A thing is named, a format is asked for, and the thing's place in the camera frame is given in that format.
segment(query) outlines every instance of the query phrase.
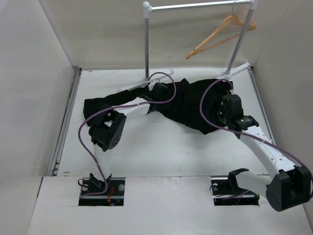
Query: white pipe connector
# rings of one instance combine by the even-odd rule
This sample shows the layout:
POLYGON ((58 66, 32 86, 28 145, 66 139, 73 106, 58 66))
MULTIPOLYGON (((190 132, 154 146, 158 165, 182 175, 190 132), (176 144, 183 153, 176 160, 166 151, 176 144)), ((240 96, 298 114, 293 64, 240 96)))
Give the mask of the white pipe connector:
POLYGON ((258 0, 251 0, 250 9, 255 10, 258 0))
POLYGON ((143 7, 143 18, 148 19, 150 17, 150 12, 152 12, 152 7, 148 1, 144 1, 143 7))

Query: wooden hanger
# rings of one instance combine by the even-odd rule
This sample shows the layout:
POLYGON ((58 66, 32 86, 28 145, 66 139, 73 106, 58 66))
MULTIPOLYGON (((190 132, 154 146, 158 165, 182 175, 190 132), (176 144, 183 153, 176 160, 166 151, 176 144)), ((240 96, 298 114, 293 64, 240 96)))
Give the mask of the wooden hanger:
MULTIPOLYGON (((222 31, 223 31, 228 25, 230 25, 230 24, 233 24, 233 25, 237 25, 237 26, 241 26, 241 27, 242 27, 242 26, 244 26, 245 23, 244 23, 244 22, 241 22, 241 21, 239 20, 239 18, 238 18, 237 15, 231 14, 230 16, 228 16, 227 18, 225 18, 225 19, 223 20, 223 22, 221 23, 221 25, 220 25, 210 36, 208 36, 203 42, 201 42, 199 45, 197 45, 196 48, 193 49, 193 50, 187 55, 186 59, 188 60, 188 59, 189 59, 191 56, 193 56, 193 55, 196 55, 196 54, 198 54, 198 53, 200 53, 200 52, 202 52, 202 51, 208 50, 208 49, 210 49, 210 48, 212 48, 212 47, 215 47, 215 46, 217 46, 217 45, 219 45, 219 44, 222 44, 222 43, 224 43, 224 42, 226 42, 226 41, 228 41, 228 40, 230 40, 230 39, 233 39, 233 38, 235 38, 235 37, 238 37, 238 36, 240 35, 240 33, 237 33, 237 34, 235 34, 234 36, 231 36, 231 37, 226 38, 226 39, 224 39, 224 40, 222 40, 222 41, 220 41, 220 42, 217 42, 217 43, 215 43, 215 44, 213 44, 213 45, 211 45, 211 46, 209 46, 209 47, 206 47, 206 48, 201 49, 201 47, 203 47, 205 44, 207 44, 208 42, 210 42, 213 38, 215 38, 220 32, 222 32, 222 31)), ((256 25, 253 24, 253 23, 249 23, 247 32, 249 32, 249 31, 251 31, 251 30, 254 30, 254 29, 256 29, 256 25)))

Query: hanger bar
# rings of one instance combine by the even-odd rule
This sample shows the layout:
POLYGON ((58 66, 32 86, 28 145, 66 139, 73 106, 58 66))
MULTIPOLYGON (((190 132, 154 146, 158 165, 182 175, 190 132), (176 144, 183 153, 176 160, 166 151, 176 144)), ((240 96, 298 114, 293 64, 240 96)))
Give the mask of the hanger bar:
POLYGON ((180 9, 190 9, 190 8, 200 8, 200 7, 211 7, 211 6, 232 6, 241 4, 251 4, 251 0, 231 0, 231 1, 212 1, 203 3, 191 3, 191 4, 180 4, 180 5, 170 5, 170 6, 152 6, 151 11, 168 11, 168 10, 180 10, 180 9))

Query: white table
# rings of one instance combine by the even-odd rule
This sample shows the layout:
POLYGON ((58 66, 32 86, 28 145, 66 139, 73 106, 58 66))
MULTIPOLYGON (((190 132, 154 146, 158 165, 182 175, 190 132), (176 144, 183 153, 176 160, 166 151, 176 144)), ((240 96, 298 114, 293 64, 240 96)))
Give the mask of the white table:
MULTIPOLYGON (((173 78, 189 82, 215 78, 220 68, 176 68, 173 78)), ((95 173, 100 177, 90 155, 77 138, 77 129, 83 122, 86 98, 105 97, 118 92, 120 87, 140 81, 143 70, 83 71, 67 132, 58 176, 84 176, 95 173)), ((243 103, 245 114, 252 115, 268 136, 268 129, 258 103, 248 71, 233 77, 234 91, 243 103)), ((82 139, 92 148, 88 127, 82 130, 82 139)), ((126 122, 122 138, 113 149, 112 176, 196 176, 227 175, 238 168, 248 168, 258 174, 267 174, 259 160, 234 134, 215 131, 208 135, 190 129, 155 112, 126 122)))
MULTIPOLYGON (((176 81, 186 78, 193 82, 214 78, 223 69, 174 71, 176 81)), ((84 99, 115 93, 142 79, 143 74, 143 70, 83 71, 58 177, 44 178, 29 235, 312 234, 302 206, 276 212, 265 198, 260 199, 260 206, 214 206, 208 175, 227 175, 242 167, 258 174, 267 174, 266 170, 234 134, 215 131, 204 136, 160 113, 127 122, 114 149, 112 175, 126 177, 124 206, 79 207, 77 180, 90 172, 100 177, 77 138, 77 129, 84 120, 84 99)), ((232 80, 245 114, 258 120, 268 136, 248 71, 232 80)), ((92 148, 87 126, 82 138, 92 148)))

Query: black cloth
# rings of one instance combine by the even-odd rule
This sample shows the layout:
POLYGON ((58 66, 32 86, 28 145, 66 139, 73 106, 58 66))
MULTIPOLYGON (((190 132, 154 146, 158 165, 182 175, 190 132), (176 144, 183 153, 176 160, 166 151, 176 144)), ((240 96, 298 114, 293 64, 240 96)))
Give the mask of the black cloth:
MULTIPOLYGON (((201 131, 203 134, 215 131, 216 128, 207 124, 200 115, 200 100, 204 91, 216 79, 206 79, 189 83, 186 79, 176 82, 177 93, 175 98, 163 105, 159 105, 158 110, 165 117, 184 124, 190 128, 201 131)), ((165 84, 169 90, 166 97, 161 97, 162 100, 168 100, 174 93, 174 85, 172 83, 165 84)), ((230 85, 226 82, 219 82, 210 89, 203 101, 203 113, 214 124, 225 126, 217 118, 218 110, 221 107, 222 97, 228 94, 230 85)), ((90 117, 92 114, 98 112, 104 104, 110 106, 122 105, 134 100, 136 97, 145 94, 152 99, 159 99, 154 97, 155 94, 149 91, 148 87, 136 88, 131 91, 123 91, 116 94, 111 94, 105 98, 85 99, 84 116, 90 117)))

